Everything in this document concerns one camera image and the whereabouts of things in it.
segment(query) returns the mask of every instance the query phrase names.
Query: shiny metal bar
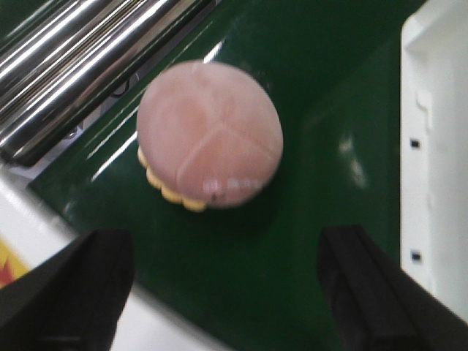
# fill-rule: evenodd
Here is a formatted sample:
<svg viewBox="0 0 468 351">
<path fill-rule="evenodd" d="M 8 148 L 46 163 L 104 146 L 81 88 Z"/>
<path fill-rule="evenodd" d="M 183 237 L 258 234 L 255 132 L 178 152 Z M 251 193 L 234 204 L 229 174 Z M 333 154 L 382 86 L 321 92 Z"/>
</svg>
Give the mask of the shiny metal bar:
<svg viewBox="0 0 468 351">
<path fill-rule="evenodd" d="M 111 0 L 68 1 L 43 24 L 0 57 L 0 95 L 18 83 L 38 62 L 52 61 L 63 53 L 76 32 L 106 8 Z"/>
<path fill-rule="evenodd" d="M 57 44 L 56 49 L 38 62 L 31 72 L 24 72 L 24 77 L 0 97 L 0 123 L 15 109 L 34 99 L 51 79 L 79 61 L 86 48 L 98 43 L 107 30 L 117 26 L 137 5 L 135 0 L 111 1 L 82 29 L 76 29 L 76 33 L 65 42 Z"/>
<path fill-rule="evenodd" d="M 82 47 L 66 69 L 50 77 L 0 124 L 5 161 L 34 164 L 74 124 L 95 108 L 136 68 L 150 48 L 209 0 L 134 0 L 135 6 L 105 35 Z"/>
</svg>

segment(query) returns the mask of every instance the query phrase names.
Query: pink macaron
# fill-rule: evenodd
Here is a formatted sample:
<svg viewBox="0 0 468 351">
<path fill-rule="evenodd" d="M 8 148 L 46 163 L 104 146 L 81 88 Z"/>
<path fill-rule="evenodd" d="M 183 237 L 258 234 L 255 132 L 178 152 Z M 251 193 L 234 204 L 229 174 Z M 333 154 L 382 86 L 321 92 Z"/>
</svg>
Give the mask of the pink macaron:
<svg viewBox="0 0 468 351">
<path fill-rule="evenodd" d="M 186 61 L 158 75 L 141 100 L 137 138 L 150 183 L 193 211 L 253 198 L 283 150 L 266 92 L 244 71 L 216 62 Z"/>
</svg>

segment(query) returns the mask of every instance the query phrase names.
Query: white surface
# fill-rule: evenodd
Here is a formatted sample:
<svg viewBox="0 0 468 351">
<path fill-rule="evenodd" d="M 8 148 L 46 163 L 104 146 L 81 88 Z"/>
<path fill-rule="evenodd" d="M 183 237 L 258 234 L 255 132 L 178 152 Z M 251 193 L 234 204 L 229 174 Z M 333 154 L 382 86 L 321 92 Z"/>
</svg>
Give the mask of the white surface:
<svg viewBox="0 0 468 351">
<path fill-rule="evenodd" d="M 38 199 L 14 185 L 0 164 L 0 238 L 33 268 L 65 247 L 75 235 Z M 209 336 L 134 287 L 118 328 L 112 351 L 227 350 Z"/>
<path fill-rule="evenodd" d="M 468 320 L 467 0 L 430 0 L 408 19 L 401 84 L 401 263 Z"/>
</svg>

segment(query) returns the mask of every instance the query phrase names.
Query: green conveyor belt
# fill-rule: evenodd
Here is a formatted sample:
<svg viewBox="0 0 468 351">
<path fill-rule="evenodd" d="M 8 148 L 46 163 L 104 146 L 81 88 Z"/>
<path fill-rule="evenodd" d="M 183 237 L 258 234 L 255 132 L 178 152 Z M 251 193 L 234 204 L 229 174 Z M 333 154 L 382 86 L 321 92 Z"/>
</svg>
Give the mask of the green conveyor belt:
<svg viewBox="0 0 468 351">
<path fill-rule="evenodd" d="M 139 283 L 236 350 L 338 351 L 317 239 L 360 223 L 399 258 L 399 36 L 421 4 L 224 0 L 31 188 L 78 232 L 131 230 Z M 270 94 L 284 157 L 247 205 L 194 214 L 146 183 L 135 109 L 158 72 L 218 43 Z"/>
</svg>

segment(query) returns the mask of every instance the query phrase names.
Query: yellow cookie base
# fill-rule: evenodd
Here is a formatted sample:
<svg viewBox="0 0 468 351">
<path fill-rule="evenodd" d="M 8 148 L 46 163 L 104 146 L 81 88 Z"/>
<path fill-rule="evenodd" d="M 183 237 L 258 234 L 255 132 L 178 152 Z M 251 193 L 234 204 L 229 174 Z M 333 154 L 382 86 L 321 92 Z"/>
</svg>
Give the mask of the yellow cookie base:
<svg viewBox="0 0 468 351">
<path fill-rule="evenodd" d="M 164 199 L 166 199 L 170 203 L 182 204 L 187 210 L 194 212 L 202 212 L 206 209 L 205 202 L 189 199 L 165 186 L 161 179 L 159 179 L 157 175 L 153 172 L 153 170 L 148 166 L 148 161 L 146 161 L 145 155 L 143 154 L 141 148 L 138 148 L 137 155 L 141 165 L 144 166 L 144 168 L 146 168 L 146 178 L 148 179 L 148 182 L 154 188 L 161 190 L 161 195 Z"/>
</svg>

